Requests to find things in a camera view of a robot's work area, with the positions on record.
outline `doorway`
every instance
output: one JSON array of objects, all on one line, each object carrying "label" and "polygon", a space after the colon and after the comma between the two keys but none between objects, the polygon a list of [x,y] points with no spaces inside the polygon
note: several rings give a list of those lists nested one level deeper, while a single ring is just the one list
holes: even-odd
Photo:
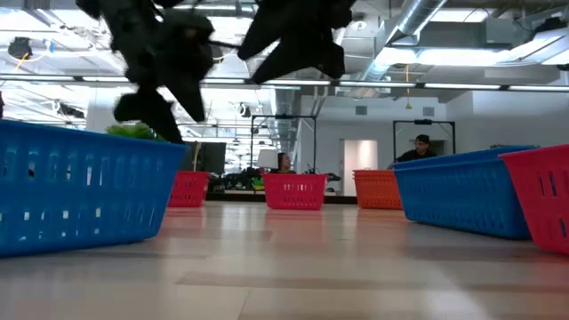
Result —
[{"label": "doorway", "polygon": [[341,194],[356,196],[354,170],[378,170],[377,140],[341,140]]}]

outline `metal frame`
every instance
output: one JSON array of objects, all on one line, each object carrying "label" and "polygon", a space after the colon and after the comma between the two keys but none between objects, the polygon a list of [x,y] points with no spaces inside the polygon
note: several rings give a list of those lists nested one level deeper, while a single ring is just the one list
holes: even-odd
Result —
[{"label": "metal frame", "polygon": [[432,124],[450,124],[453,128],[453,154],[456,153],[456,123],[454,121],[433,121],[433,120],[394,120],[393,121],[393,162],[397,160],[397,124],[416,124],[416,125],[432,125]]},{"label": "metal frame", "polygon": [[289,116],[289,115],[276,115],[276,116],[260,116],[260,115],[255,115],[255,116],[251,116],[251,163],[250,166],[252,167],[252,150],[253,150],[253,145],[254,145],[254,130],[255,128],[255,119],[257,118],[264,118],[264,119],[276,119],[276,120],[291,120],[291,119],[312,119],[312,121],[314,122],[314,130],[312,131],[314,133],[314,158],[313,158],[313,168],[317,167],[317,117],[316,116]]}]

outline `person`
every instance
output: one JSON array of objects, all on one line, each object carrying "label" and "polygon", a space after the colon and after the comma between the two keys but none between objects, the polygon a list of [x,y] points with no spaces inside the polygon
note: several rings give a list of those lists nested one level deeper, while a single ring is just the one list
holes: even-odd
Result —
[{"label": "person", "polygon": [[415,149],[403,153],[397,159],[397,162],[402,163],[407,161],[426,159],[433,156],[437,156],[437,154],[430,149],[430,137],[427,134],[420,134],[415,139]]},{"label": "person", "polygon": [[278,169],[272,171],[271,173],[289,173],[289,174],[296,173],[291,170],[291,158],[285,152],[279,153],[277,159],[278,159]]}]

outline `woman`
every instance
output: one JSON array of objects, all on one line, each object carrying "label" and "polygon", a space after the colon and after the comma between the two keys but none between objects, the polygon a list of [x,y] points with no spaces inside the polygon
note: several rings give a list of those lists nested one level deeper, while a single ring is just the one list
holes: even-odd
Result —
[{"label": "woman", "polygon": [[273,170],[271,173],[289,173],[295,174],[291,170],[291,158],[284,152],[278,154],[278,169]]}]

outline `black cap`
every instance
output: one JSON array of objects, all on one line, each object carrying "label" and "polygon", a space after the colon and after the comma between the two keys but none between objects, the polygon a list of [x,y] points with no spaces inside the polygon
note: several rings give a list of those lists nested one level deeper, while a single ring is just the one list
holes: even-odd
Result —
[{"label": "black cap", "polygon": [[417,136],[415,141],[420,141],[422,143],[430,144],[430,137],[427,134],[420,134]]}]

